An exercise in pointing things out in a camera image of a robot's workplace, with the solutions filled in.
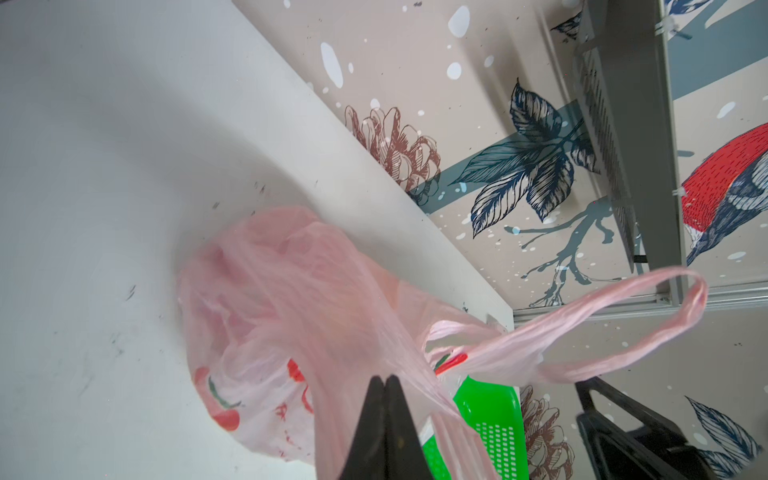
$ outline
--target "plastic bag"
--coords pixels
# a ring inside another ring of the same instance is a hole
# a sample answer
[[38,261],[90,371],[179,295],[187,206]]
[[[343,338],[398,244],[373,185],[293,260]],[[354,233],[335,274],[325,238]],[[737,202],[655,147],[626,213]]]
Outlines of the plastic bag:
[[[547,347],[596,310],[684,274],[697,279],[684,305],[637,345],[606,359],[541,364]],[[468,374],[511,386],[610,372],[692,327],[706,299],[697,273],[656,270],[504,334],[398,280],[303,207],[240,222],[179,279],[187,360],[210,415],[254,452],[314,463],[320,480],[342,470],[371,376],[390,374],[417,430],[431,419],[453,478],[497,478],[452,401]]]

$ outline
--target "white dot on wallpaper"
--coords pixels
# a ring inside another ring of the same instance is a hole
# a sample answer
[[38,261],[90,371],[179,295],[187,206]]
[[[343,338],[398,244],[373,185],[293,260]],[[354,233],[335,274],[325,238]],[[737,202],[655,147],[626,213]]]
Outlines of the white dot on wallpaper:
[[451,80],[458,80],[458,78],[462,76],[462,66],[459,65],[457,61],[454,61],[448,66],[448,70],[446,70],[445,73]]
[[707,443],[709,443],[709,442],[707,441],[707,439],[705,439],[705,438],[704,438],[704,435],[701,435],[701,434],[700,434],[700,433],[698,433],[698,432],[697,432],[697,433],[694,433],[694,438],[695,438],[695,439],[696,439],[696,441],[697,441],[697,442],[699,442],[701,445],[706,445]]
[[458,10],[448,20],[448,30],[454,37],[461,38],[469,28],[469,8],[466,5],[458,7]]
[[323,67],[326,68],[328,77],[336,88],[341,88],[344,85],[344,75],[341,72],[341,65],[339,65],[339,59],[336,58],[333,47],[325,42],[321,43],[320,54],[323,56]]
[[736,107],[735,101],[729,101],[723,107],[720,109],[720,111],[717,112],[717,117],[722,118],[728,115],[728,113],[733,110],[733,107]]

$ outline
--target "dark blue leaf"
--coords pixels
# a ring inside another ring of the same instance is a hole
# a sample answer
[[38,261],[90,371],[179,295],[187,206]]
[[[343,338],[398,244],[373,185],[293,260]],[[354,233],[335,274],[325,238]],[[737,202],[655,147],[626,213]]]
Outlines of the dark blue leaf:
[[520,165],[509,175],[485,185],[472,205],[473,236],[490,227],[515,208],[530,183],[531,167]]
[[453,182],[492,182],[523,164],[533,164],[543,146],[527,141],[506,140],[475,155]]
[[707,3],[709,3],[710,0],[672,0],[670,2],[669,0],[665,1],[665,5],[670,5],[669,12],[672,15],[682,15],[683,13],[692,12],[693,10],[697,10],[703,6],[705,6]]
[[763,451],[763,447],[757,445],[755,439],[730,417],[703,403],[686,398],[693,406],[696,416],[699,417],[701,426],[707,430],[712,440],[723,447],[723,450],[728,452],[739,465],[746,467]]
[[699,450],[699,455],[704,458],[707,465],[710,466],[715,475],[720,480],[726,480],[726,478],[733,478],[739,472],[741,472],[741,465],[731,458],[730,456],[722,452],[712,452],[710,450]]
[[558,111],[544,98],[521,87],[520,79],[512,92],[509,114],[518,133],[536,143],[557,137],[563,124]]
[[589,140],[587,132],[581,132],[571,144],[571,159],[579,167],[584,167],[593,174],[599,174],[600,169],[596,165],[597,160],[594,156],[592,142]]
[[570,17],[568,20],[566,20],[565,22],[562,22],[560,25],[553,27],[551,30],[557,30],[563,35],[570,38],[571,40],[575,40],[576,36],[578,35],[578,28],[580,25],[581,25],[581,12]]
[[541,221],[571,194],[574,166],[562,149],[539,162],[527,200]]

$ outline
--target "blue stripe on wallpaper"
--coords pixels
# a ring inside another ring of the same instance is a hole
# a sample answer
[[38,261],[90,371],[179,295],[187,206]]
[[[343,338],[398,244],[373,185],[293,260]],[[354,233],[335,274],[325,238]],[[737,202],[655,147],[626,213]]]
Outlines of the blue stripe on wallpaper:
[[[705,28],[707,19],[725,2],[726,0],[714,0],[683,28],[683,32],[692,36],[690,40],[676,35],[668,42],[674,100],[768,57],[768,28],[765,26],[768,19],[768,0],[755,0]],[[571,125],[581,120],[581,111],[576,101],[565,105],[558,112],[564,119],[568,119]],[[508,139],[524,140],[515,132],[497,144]],[[486,185],[485,182],[453,184],[475,155],[470,155],[441,172],[438,192],[421,206],[425,214],[432,214]]]

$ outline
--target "green plastic basket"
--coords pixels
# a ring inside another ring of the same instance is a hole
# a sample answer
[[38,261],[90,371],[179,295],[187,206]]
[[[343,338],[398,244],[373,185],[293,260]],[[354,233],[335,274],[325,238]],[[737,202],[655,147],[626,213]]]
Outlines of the green plastic basket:
[[[453,401],[464,420],[480,434],[496,472],[504,480],[528,480],[525,431],[515,389],[467,377]],[[450,480],[434,435],[424,444],[424,456],[435,480]]]

